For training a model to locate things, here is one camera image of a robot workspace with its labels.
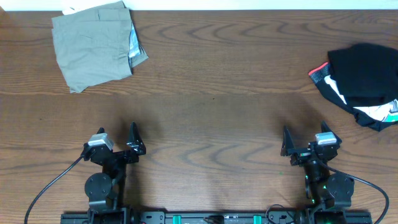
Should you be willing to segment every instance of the khaki shorts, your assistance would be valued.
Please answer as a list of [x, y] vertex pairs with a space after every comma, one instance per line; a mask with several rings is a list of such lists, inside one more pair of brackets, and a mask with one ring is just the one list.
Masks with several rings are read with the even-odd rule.
[[123, 2], [55, 17], [53, 42], [57, 62], [71, 93], [126, 78], [131, 18]]

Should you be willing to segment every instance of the wood grain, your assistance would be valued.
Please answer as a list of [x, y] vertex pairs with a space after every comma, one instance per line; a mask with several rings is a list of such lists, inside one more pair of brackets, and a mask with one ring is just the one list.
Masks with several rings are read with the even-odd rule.
[[[307, 72], [326, 52], [357, 42], [398, 48], [396, 11], [133, 12], [150, 59], [134, 75], [69, 94], [55, 60], [51, 17], [0, 17], [0, 223], [22, 223], [37, 193], [80, 154], [99, 127], [125, 149], [136, 121], [147, 155], [129, 167], [125, 201], [167, 210], [300, 207], [303, 170], [280, 157], [282, 127], [299, 144], [326, 120], [343, 139], [330, 164], [390, 196], [398, 221], [398, 127], [377, 133], [325, 100]], [[29, 223], [85, 211], [81, 162], [34, 207]], [[353, 208], [373, 219], [382, 195], [356, 183]]]

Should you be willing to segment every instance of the black cable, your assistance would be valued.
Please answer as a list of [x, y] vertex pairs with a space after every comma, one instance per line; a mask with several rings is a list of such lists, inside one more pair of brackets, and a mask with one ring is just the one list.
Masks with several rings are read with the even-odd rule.
[[[272, 224], [276, 224], [276, 223], [274, 223], [272, 220], [269, 219], [269, 217], [268, 217], [268, 212], [269, 212], [269, 210], [270, 210], [272, 207], [275, 207], [275, 206], [279, 206], [279, 207], [285, 208], [283, 205], [279, 205], [279, 204], [273, 204], [273, 205], [271, 205], [270, 207], [268, 207], [268, 209], [267, 209], [267, 211], [266, 211], [266, 218], [267, 218], [268, 221], [269, 221], [270, 223], [272, 223]], [[292, 218], [293, 221], [290, 222], [290, 223], [294, 223], [294, 217], [293, 217], [293, 215], [290, 214], [288, 211], [284, 211], [284, 212], [286, 212], [286, 213]]]
[[334, 168], [331, 168], [330, 166], [324, 164], [324, 163], [322, 162], [322, 160], [318, 157], [318, 155], [317, 155], [315, 152], [314, 152], [313, 154], [315, 155], [315, 158], [317, 159], [317, 161], [319, 162], [319, 164], [320, 164], [321, 166], [323, 166], [324, 168], [326, 168], [326, 169], [328, 169], [328, 170], [330, 170], [330, 171], [332, 171], [332, 172], [335, 172], [335, 173], [337, 173], [337, 174], [343, 174], [343, 175], [345, 175], [345, 176], [347, 176], [347, 177], [349, 177], [349, 178], [351, 178], [351, 179], [357, 180], [357, 181], [359, 181], [359, 182], [361, 182], [361, 183], [363, 183], [363, 184], [366, 184], [366, 185], [368, 185], [368, 186], [371, 186], [371, 187], [373, 187], [374, 189], [380, 191], [380, 192], [383, 194], [384, 198], [386, 198], [386, 205], [384, 206], [384, 210], [383, 210], [383, 212], [381, 213], [380, 217], [374, 222], [374, 224], [380, 223], [381, 220], [384, 218], [384, 216], [387, 214], [388, 207], [389, 207], [389, 204], [390, 204], [390, 200], [389, 200], [388, 195], [386, 194], [386, 192], [385, 192], [383, 189], [381, 189], [379, 186], [377, 186], [377, 185], [375, 185], [375, 184], [372, 184], [372, 183], [370, 183], [370, 182], [368, 182], [368, 181], [366, 181], [366, 180], [360, 179], [359, 177], [355, 177], [355, 176], [353, 176], [353, 175], [346, 174], [346, 173], [344, 173], [344, 172], [342, 172], [342, 171], [338, 171], [338, 170], [336, 170], [336, 169], [334, 169]]
[[45, 186], [45, 188], [43, 188], [43, 190], [36, 196], [36, 198], [33, 200], [33, 202], [30, 204], [29, 208], [26, 211], [26, 215], [25, 215], [25, 224], [27, 224], [27, 219], [29, 218], [29, 213], [32, 210], [33, 206], [35, 205], [35, 203], [37, 202], [37, 200], [40, 198], [40, 196], [42, 196], [42, 194], [49, 188], [51, 187], [51, 185], [53, 185], [59, 178], [61, 178], [63, 175], [65, 175], [68, 171], [70, 171], [70, 169], [72, 169], [76, 164], [78, 164], [78, 162], [83, 158], [83, 156], [80, 156], [72, 165], [70, 165], [70, 167], [68, 167], [65, 171], [63, 171], [58, 177], [56, 177], [55, 179], [53, 179], [53, 181], [51, 181], [49, 184], [47, 184], [47, 186]]

